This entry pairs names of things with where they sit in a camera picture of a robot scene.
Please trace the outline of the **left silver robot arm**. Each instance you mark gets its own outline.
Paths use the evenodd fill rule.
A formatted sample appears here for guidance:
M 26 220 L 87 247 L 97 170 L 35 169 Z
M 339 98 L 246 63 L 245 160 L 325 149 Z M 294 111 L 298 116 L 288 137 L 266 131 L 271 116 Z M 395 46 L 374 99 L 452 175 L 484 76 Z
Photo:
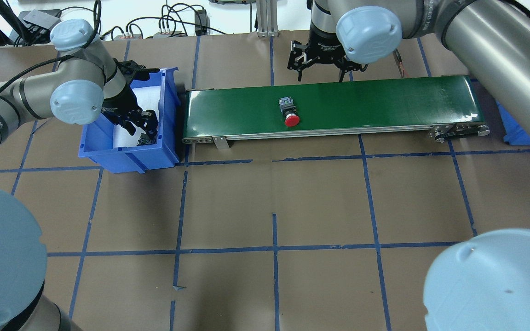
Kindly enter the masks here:
M 87 125 L 104 115 L 139 144 L 156 141 L 155 111 L 143 110 L 130 88 L 149 70 L 112 58 L 90 23 L 71 19 L 55 25 L 50 40 L 60 57 L 53 73 L 18 73 L 0 82 L 0 146 L 29 121 L 55 117 Z M 32 212 L 0 190 L 0 331 L 78 331 L 80 327 L 44 295 L 47 251 Z

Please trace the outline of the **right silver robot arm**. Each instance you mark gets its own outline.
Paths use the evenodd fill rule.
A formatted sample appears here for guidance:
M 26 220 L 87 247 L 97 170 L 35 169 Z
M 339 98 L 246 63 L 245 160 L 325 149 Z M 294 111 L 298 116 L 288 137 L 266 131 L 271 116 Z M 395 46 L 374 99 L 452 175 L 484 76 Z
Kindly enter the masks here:
M 434 33 L 530 134 L 530 11 L 515 0 L 310 0 L 311 35 L 288 69 L 357 70 L 403 39 Z M 429 331 L 530 331 L 530 229 L 444 250 L 423 293 Z

